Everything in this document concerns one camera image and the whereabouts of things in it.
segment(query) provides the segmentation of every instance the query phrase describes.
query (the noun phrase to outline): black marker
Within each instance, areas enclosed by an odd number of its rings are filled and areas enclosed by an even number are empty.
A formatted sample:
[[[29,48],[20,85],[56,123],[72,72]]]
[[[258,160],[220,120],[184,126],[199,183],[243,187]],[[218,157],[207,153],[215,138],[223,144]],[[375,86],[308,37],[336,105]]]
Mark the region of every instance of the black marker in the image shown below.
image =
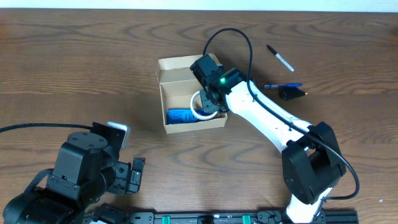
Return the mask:
[[[272,48],[270,45],[268,45],[268,44],[267,44],[267,48],[268,48],[269,51],[271,51],[271,52],[275,55],[275,57],[277,57],[284,65],[286,65],[286,67],[287,67],[290,71],[294,72],[294,68],[293,68],[292,66],[290,66],[289,63],[287,63],[287,62],[285,61],[285,59],[282,58],[282,56],[280,56],[280,54],[278,54],[278,52],[276,52],[275,49],[273,49],[273,48]]]

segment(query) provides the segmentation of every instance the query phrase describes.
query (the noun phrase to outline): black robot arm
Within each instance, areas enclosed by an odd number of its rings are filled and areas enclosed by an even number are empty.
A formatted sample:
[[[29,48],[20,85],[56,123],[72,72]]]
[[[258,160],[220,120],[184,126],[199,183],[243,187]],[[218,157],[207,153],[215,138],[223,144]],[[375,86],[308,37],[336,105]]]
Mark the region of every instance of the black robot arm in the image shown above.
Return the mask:
[[[93,123],[90,132],[70,134],[54,169],[39,172],[25,192],[8,203],[4,222],[81,223],[86,207],[105,192],[137,193],[145,159],[134,158],[132,165],[118,161],[129,133],[126,125],[109,122]],[[46,176],[45,188],[36,187]]]

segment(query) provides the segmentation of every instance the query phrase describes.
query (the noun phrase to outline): wire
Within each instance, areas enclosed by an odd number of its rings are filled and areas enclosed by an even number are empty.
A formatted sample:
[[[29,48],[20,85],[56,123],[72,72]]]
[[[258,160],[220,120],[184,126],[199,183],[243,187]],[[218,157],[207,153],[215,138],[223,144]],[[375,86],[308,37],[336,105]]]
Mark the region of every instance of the wire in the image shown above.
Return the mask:
[[[4,128],[0,128],[0,133],[5,131],[10,131],[19,128],[31,128],[31,127],[53,127],[53,128],[83,128],[91,129],[90,126],[80,125],[80,124],[55,124],[55,123],[29,123],[29,124],[17,124]]]
[[[206,50],[207,47],[209,46],[211,40],[213,40],[213,38],[218,35],[221,32],[224,31],[235,31],[240,33],[248,42],[248,46],[249,46],[249,50],[250,50],[250,59],[249,59],[249,69],[248,69],[248,74],[247,74],[247,84],[248,84],[248,90],[250,92],[250,95],[253,97],[253,99],[259,103],[266,111],[268,111],[270,114],[272,114],[273,116],[275,116],[276,118],[278,118],[281,122],[283,122],[284,124],[286,124],[288,127],[290,127],[291,129],[299,132],[300,134],[303,134],[304,136],[310,138],[312,141],[316,142],[318,145],[324,147],[325,149],[329,150],[330,152],[332,152],[337,158],[339,158],[344,165],[348,168],[348,170],[351,172],[351,174],[353,175],[354,181],[355,181],[355,191],[347,196],[340,196],[340,197],[323,197],[322,200],[347,200],[347,199],[351,199],[355,196],[357,196],[358,192],[359,192],[359,188],[360,188],[360,184],[359,184],[359,179],[358,179],[358,175],[356,174],[354,168],[351,166],[351,164],[349,164],[349,162],[341,155],[339,155],[335,150],[333,150],[330,146],[328,146],[327,144],[325,144],[323,141],[319,140],[318,138],[316,138],[315,136],[312,136],[310,133],[300,129],[299,127],[297,127],[296,125],[294,125],[293,123],[287,121],[285,118],[281,117],[279,114],[277,114],[276,112],[272,111],[267,105],[265,105],[262,101],[259,100],[259,98],[257,97],[256,94],[253,93],[253,91],[251,90],[250,87],[250,72],[251,72],[251,65],[252,65],[252,61],[253,61],[253,49],[249,40],[249,37],[247,37],[247,35],[235,28],[224,28],[221,29],[219,31],[217,31],[215,34],[213,34],[210,39],[208,40],[208,42],[205,45],[205,48],[203,49],[203,55],[206,54]]]

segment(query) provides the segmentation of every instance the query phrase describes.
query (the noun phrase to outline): blue object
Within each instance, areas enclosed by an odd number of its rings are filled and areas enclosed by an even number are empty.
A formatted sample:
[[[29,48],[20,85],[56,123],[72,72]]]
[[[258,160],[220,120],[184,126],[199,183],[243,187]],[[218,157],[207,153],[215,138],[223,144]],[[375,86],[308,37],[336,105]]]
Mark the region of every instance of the blue object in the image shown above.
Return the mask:
[[[264,89],[275,89],[275,88],[282,88],[282,87],[289,87],[289,88],[295,88],[302,86],[302,83],[286,83],[286,84],[271,84],[271,85],[264,85]]]
[[[198,114],[206,116],[203,110],[195,110]],[[167,113],[167,124],[187,124],[198,122],[191,109],[169,109]]]

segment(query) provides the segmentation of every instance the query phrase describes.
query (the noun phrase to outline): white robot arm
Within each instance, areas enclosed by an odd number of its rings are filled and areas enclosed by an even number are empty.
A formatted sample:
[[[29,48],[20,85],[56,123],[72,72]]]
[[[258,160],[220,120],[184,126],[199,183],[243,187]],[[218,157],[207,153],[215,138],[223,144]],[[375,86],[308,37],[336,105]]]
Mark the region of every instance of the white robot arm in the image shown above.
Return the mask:
[[[286,112],[252,81],[249,89],[240,71],[233,68],[224,72],[209,55],[198,59],[190,69],[203,87],[200,96],[205,113],[213,116],[214,111],[231,110],[260,130],[282,153],[284,181],[292,192],[286,214],[294,223],[310,223],[318,215],[322,200],[346,173],[347,162],[341,157],[333,130],[326,123],[312,126]],[[191,100],[193,112],[197,95]],[[315,149],[310,156],[305,152],[308,148]]]
[[[226,102],[228,108],[244,119],[249,121],[256,127],[262,134],[264,134],[275,147],[278,148],[279,152],[282,152],[286,147],[288,141],[297,141],[303,134],[290,129],[286,124],[277,119],[270,112],[266,111],[259,103],[253,100],[253,97],[249,94],[247,83],[242,81],[231,89],[231,93],[226,95]],[[253,84],[251,84],[252,91],[257,97],[271,108],[277,114],[283,116],[286,120],[290,121],[302,130],[308,131],[308,126],[311,124],[307,121],[303,121],[299,118],[283,110],[280,106],[275,104],[268,97],[264,96]],[[306,205],[292,195],[289,206],[287,207],[286,213],[294,223],[310,223],[314,218],[314,215],[318,210],[321,202],[321,198],[326,196],[330,192],[331,188],[327,188],[318,198],[317,202],[312,205]]]

